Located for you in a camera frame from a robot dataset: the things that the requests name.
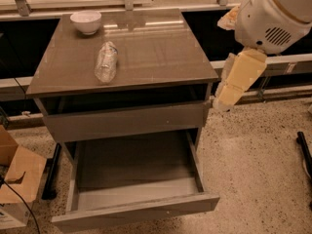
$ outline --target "robotic arm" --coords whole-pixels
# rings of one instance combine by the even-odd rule
[[[229,55],[214,108],[232,108],[265,70],[266,55],[283,52],[308,34],[311,26],[312,0],[243,0],[235,20],[235,39],[245,48],[237,56]]]

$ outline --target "cabinet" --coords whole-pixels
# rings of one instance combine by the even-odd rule
[[[72,162],[63,232],[212,211],[196,156],[217,75],[179,10],[102,14],[84,36],[62,16],[27,96]],[[104,41],[117,75],[94,75]]]

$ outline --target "bowl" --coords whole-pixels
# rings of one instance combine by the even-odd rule
[[[96,11],[75,12],[70,16],[74,26],[85,35],[92,35],[100,27],[101,13]]]

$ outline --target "box flap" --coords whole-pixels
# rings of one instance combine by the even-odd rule
[[[30,203],[37,197],[46,162],[46,158],[19,146],[6,174],[5,181],[16,180],[23,176],[21,184],[10,184],[10,186],[18,192],[25,202]],[[20,203],[20,197],[7,185],[3,184],[0,189],[0,204],[10,203]]]
[[[17,142],[9,135],[5,128],[0,125],[0,165],[10,166],[17,148]]]

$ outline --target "closed drawer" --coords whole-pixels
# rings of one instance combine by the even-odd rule
[[[63,232],[212,211],[186,131],[77,142]]]
[[[197,101],[66,113],[46,116],[43,120],[56,142],[69,142],[201,128],[206,122],[208,107],[208,102]]]

